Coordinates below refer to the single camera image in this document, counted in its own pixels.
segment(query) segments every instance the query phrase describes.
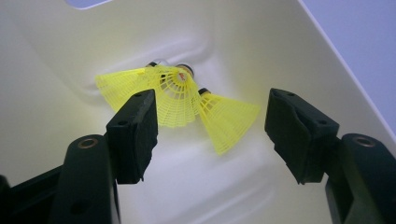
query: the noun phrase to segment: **shuttlecock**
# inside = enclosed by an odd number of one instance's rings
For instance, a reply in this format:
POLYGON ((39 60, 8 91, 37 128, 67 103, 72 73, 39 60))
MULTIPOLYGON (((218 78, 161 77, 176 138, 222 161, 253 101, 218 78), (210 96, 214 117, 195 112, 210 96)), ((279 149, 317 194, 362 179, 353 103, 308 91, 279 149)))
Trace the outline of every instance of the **shuttlecock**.
POLYGON ((159 125, 180 127, 195 120, 200 102, 198 86, 188 68, 186 65, 150 63, 145 68, 96 76, 95 81, 115 111, 133 94, 154 89, 159 125))
POLYGON ((192 69, 186 64, 179 64, 176 68, 176 73, 162 74, 159 82, 153 82, 159 85, 153 88, 158 92, 159 122, 168 127, 181 127, 194 121, 201 101, 192 69))
POLYGON ((257 118, 260 107, 200 89, 200 117, 206 131, 221 155, 232 148, 257 118))

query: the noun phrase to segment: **white plastic surface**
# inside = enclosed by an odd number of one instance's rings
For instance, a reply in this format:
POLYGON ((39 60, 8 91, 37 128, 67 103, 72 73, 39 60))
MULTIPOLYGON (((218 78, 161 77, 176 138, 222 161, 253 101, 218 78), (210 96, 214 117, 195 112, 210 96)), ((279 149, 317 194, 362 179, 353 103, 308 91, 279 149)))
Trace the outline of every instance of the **white plastic surface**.
POLYGON ((262 106, 216 155, 203 124, 161 128, 145 182, 120 186, 123 223, 331 223, 320 184, 298 186, 264 131, 270 88, 292 91, 392 150, 353 78, 297 1, 0 2, 0 172, 12 186, 63 163, 114 112, 94 76, 153 59, 187 62, 215 94, 262 106))

